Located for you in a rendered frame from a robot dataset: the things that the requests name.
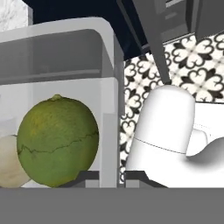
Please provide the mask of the dark navy cupboard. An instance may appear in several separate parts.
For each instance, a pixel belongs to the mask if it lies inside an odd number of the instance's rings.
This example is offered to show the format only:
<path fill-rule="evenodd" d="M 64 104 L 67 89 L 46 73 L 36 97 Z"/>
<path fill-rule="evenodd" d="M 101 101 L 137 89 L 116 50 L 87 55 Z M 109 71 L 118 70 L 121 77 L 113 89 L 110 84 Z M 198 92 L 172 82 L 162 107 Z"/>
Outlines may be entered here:
<path fill-rule="evenodd" d="M 124 53 L 129 60 L 150 52 L 139 46 L 147 44 L 143 28 L 131 0 L 122 0 L 136 36 L 131 33 L 128 23 L 116 0 L 22 0 L 33 10 L 33 23 L 41 24 L 69 18 L 98 17 L 106 19 L 112 26 Z"/>

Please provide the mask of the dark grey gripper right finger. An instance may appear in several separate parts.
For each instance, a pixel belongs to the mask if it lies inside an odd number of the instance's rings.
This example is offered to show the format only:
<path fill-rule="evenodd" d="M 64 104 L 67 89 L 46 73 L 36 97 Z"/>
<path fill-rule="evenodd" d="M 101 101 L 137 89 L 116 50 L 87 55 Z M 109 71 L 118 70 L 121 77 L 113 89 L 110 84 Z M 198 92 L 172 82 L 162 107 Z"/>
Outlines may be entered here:
<path fill-rule="evenodd" d="M 124 186 L 126 188 L 165 188 L 164 185 L 148 179 L 144 171 L 126 171 Z"/>

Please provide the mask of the dark grey appliance door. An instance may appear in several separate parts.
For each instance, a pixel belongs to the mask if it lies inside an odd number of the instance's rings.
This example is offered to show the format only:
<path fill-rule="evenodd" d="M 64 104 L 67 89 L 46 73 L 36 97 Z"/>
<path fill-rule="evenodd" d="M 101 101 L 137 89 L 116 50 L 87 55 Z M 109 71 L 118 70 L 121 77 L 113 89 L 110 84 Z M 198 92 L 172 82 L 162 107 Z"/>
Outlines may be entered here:
<path fill-rule="evenodd" d="M 224 31 L 224 0 L 116 0 L 141 54 L 150 50 L 164 84 L 171 82 L 163 43 L 194 34 L 197 40 Z M 143 45 L 124 3 L 133 3 L 147 43 Z"/>

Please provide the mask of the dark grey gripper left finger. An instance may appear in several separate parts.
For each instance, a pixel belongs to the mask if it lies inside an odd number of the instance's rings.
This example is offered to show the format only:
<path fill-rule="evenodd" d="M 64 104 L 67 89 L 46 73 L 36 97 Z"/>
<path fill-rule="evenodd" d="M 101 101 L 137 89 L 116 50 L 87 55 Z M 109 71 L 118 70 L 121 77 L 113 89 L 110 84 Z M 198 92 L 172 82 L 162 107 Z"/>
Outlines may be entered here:
<path fill-rule="evenodd" d="M 98 188 L 99 172 L 98 171 L 81 171 L 75 180 L 72 180 L 60 188 Z"/>

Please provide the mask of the white garlic bulb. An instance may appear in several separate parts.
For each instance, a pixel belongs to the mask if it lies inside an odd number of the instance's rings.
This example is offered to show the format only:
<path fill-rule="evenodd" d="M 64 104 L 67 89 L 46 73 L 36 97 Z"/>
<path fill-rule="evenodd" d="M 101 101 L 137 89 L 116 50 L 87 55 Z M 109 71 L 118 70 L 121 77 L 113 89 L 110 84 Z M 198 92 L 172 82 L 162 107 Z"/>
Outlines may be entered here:
<path fill-rule="evenodd" d="M 18 159 L 17 138 L 0 138 L 0 187 L 17 188 L 30 180 Z"/>

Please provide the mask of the green lime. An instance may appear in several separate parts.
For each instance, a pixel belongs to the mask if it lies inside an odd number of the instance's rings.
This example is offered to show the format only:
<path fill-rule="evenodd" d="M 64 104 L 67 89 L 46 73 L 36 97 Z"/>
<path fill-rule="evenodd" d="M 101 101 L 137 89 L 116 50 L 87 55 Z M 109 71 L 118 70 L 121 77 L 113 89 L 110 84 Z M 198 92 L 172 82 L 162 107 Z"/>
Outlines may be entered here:
<path fill-rule="evenodd" d="M 97 122 L 88 106 L 56 94 L 24 116 L 17 133 L 17 154 L 32 180 L 57 187 L 90 168 L 99 137 Z"/>

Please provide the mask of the clear plastic vegetable container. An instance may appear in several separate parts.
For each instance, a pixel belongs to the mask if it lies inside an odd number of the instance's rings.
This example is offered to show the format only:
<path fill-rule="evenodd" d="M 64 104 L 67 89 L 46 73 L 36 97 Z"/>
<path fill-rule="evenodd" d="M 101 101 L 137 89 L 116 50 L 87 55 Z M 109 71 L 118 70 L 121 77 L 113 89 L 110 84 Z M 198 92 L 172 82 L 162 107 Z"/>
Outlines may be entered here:
<path fill-rule="evenodd" d="M 16 134 L 29 109 L 56 94 L 85 103 L 100 132 L 99 150 L 89 169 L 99 172 L 99 187 L 119 183 L 123 85 L 123 51 L 102 18 L 0 32 L 0 137 Z"/>

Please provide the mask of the white rounded object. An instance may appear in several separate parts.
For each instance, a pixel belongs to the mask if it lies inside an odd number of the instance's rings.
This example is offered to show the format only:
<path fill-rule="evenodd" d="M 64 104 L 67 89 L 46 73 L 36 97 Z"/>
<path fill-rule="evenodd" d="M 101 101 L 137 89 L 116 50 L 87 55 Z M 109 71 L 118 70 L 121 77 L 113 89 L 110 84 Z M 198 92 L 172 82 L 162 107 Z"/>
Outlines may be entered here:
<path fill-rule="evenodd" d="M 224 188 L 224 103 L 196 102 L 173 85 L 151 90 L 126 171 L 169 188 Z"/>

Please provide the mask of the white marble counter block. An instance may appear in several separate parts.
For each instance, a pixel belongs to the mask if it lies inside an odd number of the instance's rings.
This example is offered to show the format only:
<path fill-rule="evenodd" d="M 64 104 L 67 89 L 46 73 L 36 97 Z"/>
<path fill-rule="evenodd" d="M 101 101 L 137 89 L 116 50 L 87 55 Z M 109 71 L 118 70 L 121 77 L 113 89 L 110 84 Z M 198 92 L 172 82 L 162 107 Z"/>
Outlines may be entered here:
<path fill-rule="evenodd" d="M 32 25 L 32 14 L 22 0 L 0 0 L 0 32 Z"/>

